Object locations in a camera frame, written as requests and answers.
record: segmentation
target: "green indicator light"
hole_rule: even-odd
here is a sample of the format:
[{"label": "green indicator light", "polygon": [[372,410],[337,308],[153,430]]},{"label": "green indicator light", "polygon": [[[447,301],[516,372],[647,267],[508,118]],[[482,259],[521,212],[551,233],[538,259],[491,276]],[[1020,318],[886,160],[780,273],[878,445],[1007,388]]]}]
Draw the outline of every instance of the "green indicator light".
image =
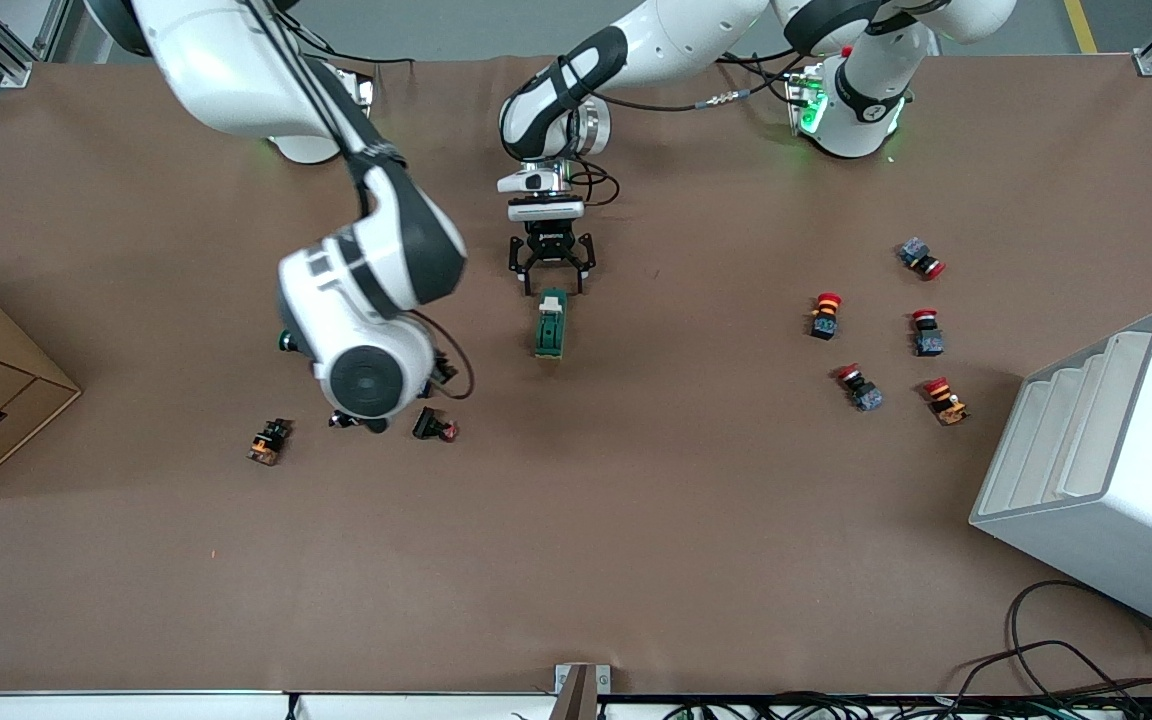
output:
[{"label": "green indicator light", "polygon": [[808,103],[803,109],[803,132],[817,131],[817,128],[820,127],[820,118],[824,118],[824,111],[828,108],[828,100],[827,94],[817,92],[812,101]]}]

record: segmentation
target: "yellow floor line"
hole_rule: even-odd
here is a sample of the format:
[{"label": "yellow floor line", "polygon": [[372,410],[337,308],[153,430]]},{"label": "yellow floor line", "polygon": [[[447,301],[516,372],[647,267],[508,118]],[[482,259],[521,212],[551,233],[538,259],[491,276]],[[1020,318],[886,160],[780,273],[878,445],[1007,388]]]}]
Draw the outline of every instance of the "yellow floor line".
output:
[{"label": "yellow floor line", "polygon": [[1096,53],[1096,40],[1092,38],[1092,28],[1087,26],[1087,14],[1083,12],[1083,2],[1064,0],[1064,13],[1069,15],[1070,26],[1074,26],[1079,53]]}]

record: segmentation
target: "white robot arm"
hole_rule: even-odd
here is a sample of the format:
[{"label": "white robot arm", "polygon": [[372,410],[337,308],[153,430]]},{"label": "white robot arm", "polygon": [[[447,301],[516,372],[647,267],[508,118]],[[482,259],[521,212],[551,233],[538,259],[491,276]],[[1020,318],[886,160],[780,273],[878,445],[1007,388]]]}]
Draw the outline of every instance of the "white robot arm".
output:
[{"label": "white robot arm", "polygon": [[[738,40],[767,5],[768,0],[645,0],[554,60],[509,96],[500,111],[503,149],[531,167],[525,165],[524,172],[502,179],[499,190],[535,192],[526,185],[530,179],[533,184],[552,182],[553,176],[536,165],[602,150],[609,130],[607,108],[591,99],[590,91],[650,85],[699,73]],[[795,53],[838,55],[855,41],[841,81],[829,76],[844,59],[832,58],[827,63],[828,97],[846,99],[858,114],[858,123],[869,126],[899,113],[900,97],[927,54],[929,28],[963,44],[978,41],[1010,17],[1015,0],[771,0],[771,5]],[[809,118],[809,126],[814,128],[820,120]],[[836,156],[867,154],[886,137],[879,132],[873,142],[874,128],[856,132],[840,127],[833,132],[839,120],[820,123],[824,136],[806,135]],[[865,137],[833,137],[839,135]],[[538,172],[541,179],[536,179]]]},{"label": "white robot arm", "polygon": [[896,129],[932,32],[972,44],[1002,26],[1014,6],[1015,0],[882,0],[849,56],[808,69],[810,88],[796,91],[808,105],[793,113],[797,131],[841,158],[877,151]]},{"label": "white robot arm", "polygon": [[590,91],[654,85],[699,73],[758,18],[767,0],[644,0],[509,96],[500,141],[513,158],[543,162],[594,154],[607,108]]},{"label": "white robot arm", "polygon": [[364,217],[279,264],[280,344],[314,361],[324,395],[343,411],[333,418],[380,432],[431,379],[449,377],[424,325],[404,313],[456,288],[465,242],[335,70],[301,58],[278,9],[266,0],[88,0],[88,8],[106,29],[123,28],[115,40],[141,29],[173,93],[202,123],[314,138],[344,156]]}]

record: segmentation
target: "brown table surface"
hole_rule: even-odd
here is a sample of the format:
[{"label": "brown table surface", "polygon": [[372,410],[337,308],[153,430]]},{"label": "brown table surface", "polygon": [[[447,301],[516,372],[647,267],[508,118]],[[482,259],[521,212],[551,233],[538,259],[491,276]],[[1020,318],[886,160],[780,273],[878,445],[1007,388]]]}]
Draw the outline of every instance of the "brown table surface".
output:
[{"label": "brown table surface", "polygon": [[[339,165],[194,122],[152,67],[40,65],[0,94],[0,304],[81,386],[0,468],[0,689],[942,691],[1055,577],[967,524],[1020,378],[1152,311],[1152,79],[1126,56],[937,58],[877,156],[826,158],[758,96],[617,109],[626,187],[567,355],[532,359],[506,267],[503,97],[540,60],[385,68],[376,120],[465,234],[430,313],[479,373],[456,445],[326,427],[275,350],[279,258],[356,217]],[[681,103],[710,70],[627,94]],[[946,260],[893,258],[918,234]],[[538,273],[541,286],[571,283]],[[806,338],[819,291],[841,332]],[[910,311],[948,353],[916,359]],[[854,411],[831,370],[882,388]],[[915,392],[946,374],[973,418]],[[244,458],[274,416],[282,464]],[[1044,591],[1025,638],[1117,676],[1152,641]],[[1092,680],[1037,657],[1052,687]],[[1015,669],[980,692],[1018,692]]]}]

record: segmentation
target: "white cable connector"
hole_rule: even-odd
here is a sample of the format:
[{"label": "white cable connector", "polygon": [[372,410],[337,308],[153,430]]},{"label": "white cable connector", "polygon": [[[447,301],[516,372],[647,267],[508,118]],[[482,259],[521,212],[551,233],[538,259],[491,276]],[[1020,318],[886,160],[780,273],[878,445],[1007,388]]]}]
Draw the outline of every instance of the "white cable connector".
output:
[{"label": "white cable connector", "polygon": [[749,88],[745,88],[745,90],[732,90],[730,92],[721,92],[721,94],[714,94],[713,97],[710,97],[708,100],[700,100],[699,103],[696,103],[695,108],[696,109],[718,108],[719,105],[727,105],[728,103],[744,100],[749,96],[750,96]]}]

